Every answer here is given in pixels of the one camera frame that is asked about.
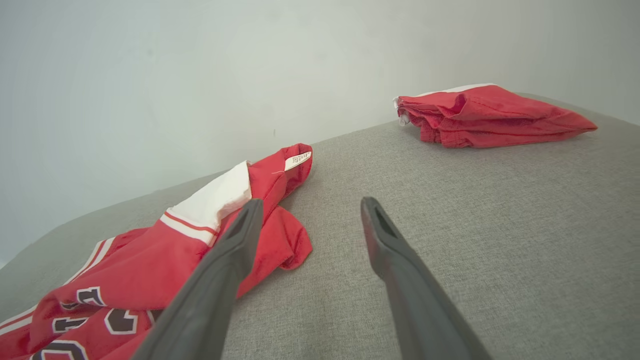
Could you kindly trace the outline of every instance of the printed number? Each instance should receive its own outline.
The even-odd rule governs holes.
[[[100,295],[100,286],[78,289],[76,291],[76,297],[81,304],[104,306],[104,301],[102,301],[102,296]]]
[[[47,346],[42,348],[37,353],[33,354],[31,360],[47,360],[47,354],[55,355],[56,359],[60,358],[60,355],[64,355],[69,360],[87,360],[86,351],[84,347],[77,341],[69,340],[54,340]]]
[[[61,302],[61,303],[60,303],[60,306],[61,306],[64,310],[73,310],[73,309],[77,308],[77,307],[78,307],[78,305],[80,305],[80,304],[78,304],[77,302],[72,302],[72,303],[70,303],[70,304],[65,304],[65,303],[63,303],[63,302]]]
[[[149,317],[149,321],[151,321],[151,325],[155,325],[156,322],[158,321],[158,318],[160,318],[160,315],[162,314],[164,310],[160,309],[160,310],[147,310],[147,316]]]
[[[131,315],[129,310],[111,309],[104,317],[104,325],[114,335],[135,334],[138,329],[138,315]]]
[[[53,333],[61,334],[62,332],[67,332],[71,329],[76,329],[80,327],[80,325],[84,324],[84,322],[89,318],[75,318],[71,319],[69,317],[66,318],[56,318],[53,319],[51,323],[51,327],[53,328]]]

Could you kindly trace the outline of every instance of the folded red shorts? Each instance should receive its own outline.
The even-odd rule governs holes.
[[[571,110],[528,99],[495,84],[399,96],[400,123],[420,128],[423,142],[444,147],[498,147],[573,138],[598,129]]]

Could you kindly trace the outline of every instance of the red jersey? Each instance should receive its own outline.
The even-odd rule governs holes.
[[[311,251],[280,200],[304,182],[312,149],[298,144],[214,179],[152,226],[96,244],[84,266],[37,306],[0,323],[0,360],[130,358],[218,236],[251,198],[264,201],[251,274],[238,297]]]

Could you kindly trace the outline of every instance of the couch cushion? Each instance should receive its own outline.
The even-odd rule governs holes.
[[[640,127],[528,96],[600,129],[556,143],[444,149],[394,121],[315,144],[307,182],[282,203],[314,251],[236,302],[224,358],[400,358],[385,287],[367,257],[366,195],[494,358],[631,358]],[[213,177],[90,213],[30,245],[0,270],[0,318],[67,280],[95,242],[153,224]]]

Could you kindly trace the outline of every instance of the white stripe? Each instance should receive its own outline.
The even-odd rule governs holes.
[[[113,239],[115,238],[110,238],[107,240],[102,240],[99,241],[98,244],[96,244],[95,248],[93,249],[93,252],[91,253],[91,256],[89,257],[89,260],[86,261],[86,263],[84,264],[84,266],[78,271],[76,272],[69,280],[67,280],[64,285],[68,284],[71,280],[73,280],[75,277],[82,275],[83,273],[85,273],[87,270],[89,270],[90,268],[94,267],[95,265],[97,265],[102,259],[104,259],[104,256],[107,254],[107,251],[109,251],[109,248],[111,247],[111,244],[113,243]],[[93,262],[93,264],[91,264],[91,266],[89,266],[87,268],[87,265],[89,265],[89,263],[91,263],[91,260],[93,259],[95,253],[98,251],[98,248],[100,247],[100,244],[104,242],[104,246],[102,247],[102,249],[100,250],[100,253],[98,254],[98,256],[95,258],[95,261]],[[10,323],[18,318],[21,318],[29,313],[32,313],[35,309],[36,309],[37,305],[33,306],[31,309],[28,309],[27,311],[23,311],[20,314],[9,318],[5,321],[3,321],[2,323],[0,323],[0,327],[2,327],[3,325]],[[4,327],[2,329],[0,329],[0,335],[5,334],[11,330],[15,330],[18,329],[21,326],[25,326],[29,323],[31,323],[31,319],[32,316],[29,316],[26,319],[23,319],[17,323],[13,323],[7,327]]]
[[[15,329],[20,329],[21,327],[25,326],[25,325],[29,325],[31,324],[31,316],[29,316],[28,318],[24,319],[24,320],[20,320],[17,323],[13,323],[7,327],[3,327],[2,329],[0,329],[0,335],[4,335],[7,332],[10,331],[14,331]]]
[[[176,213],[176,212],[173,210],[173,208],[168,208],[168,209],[165,211],[165,213],[167,213],[167,214],[169,214],[169,215],[173,216],[174,218],[178,218],[178,219],[180,219],[180,220],[182,220],[182,221],[184,221],[184,222],[186,222],[186,223],[189,223],[189,224],[191,224],[191,225],[193,225],[193,226],[195,226],[195,227],[210,227],[211,229],[216,229],[216,228],[214,228],[214,227],[211,227],[210,225],[207,225],[207,224],[199,224],[198,222],[193,221],[192,219],[189,219],[189,218],[187,218],[187,217],[184,217],[184,216],[182,216],[181,214]]]
[[[71,280],[75,279],[78,275],[80,275],[86,269],[87,266],[89,266],[89,264],[91,263],[91,260],[93,260],[93,257],[95,256],[95,253],[98,252],[98,249],[100,248],[100,244],[103,242],[104,240],[98,241],[98,243],[95,244],[95,247],[93,248],[93,252],[91,253],[91,256],[89,256],[89,258],[86,260],[84,265],[72,277],[70,277],[69,280],[67,280],[63,285],[70,283]]]
[[[473,89],[473,88],[481,88],[483,86],[491,86],[491,85],[495,85],[495,84],[486,83],[486,84],[463,85],[463,86],[458,86],[457,88],[450,88],[450,89],[447,89],[447,90],[426,92],[424,94],[411,96],[411,97],[420,97],[420,96],[425,96],[425,95],[431,95],[431,94],[435,94],[437,92],[463,92],[463,91],[470,90],[470,89]],[[398,109],[398,100],[399,100],[399,97],[395,97],[394,98],[394,107],[396,108],[396,110]]]
[[[176,230],[180,234],[189,236],[190,238],[198,239],[205,244],[209,245],[213,234],[206,230],[196,230],[184,225],[183,223],[176,221],[165,214],[160,217],[160,221],[164,222],[168,227]]]
[[[107,254],[107,251],[109,251],[109,248],[111,247],[111,244],[113,243],[113,239],[115,239],[115,238],[110,238],[110,239],[104,240],[104,246],[102,246],[102,249],[98,253],[98,256],[95,258],[95,261],[93,262],[93,264],[91,264],[91,266],[89,266],[87,269],[83,270],[80,273],[80,275],[84,274],[85,272],[87,272],[90,268],[94,267],[95,265],[98,265],[98,263],[100,261],[102,261],[102,259],[104,259],[104,256]]]
[[[24,315],[27,315],[28,313],[34,311],[35,309],[36,309],[36,307],[34,306],[31,309],[28,309],[27,311],[23,311],[23,312],[19,313],[18,315],[1,322],[0,323],[0,327],[4,326],[7,323],[10,323],[10,322],[14,321],[15,319],[18,319],[18,318],[23,317]]]

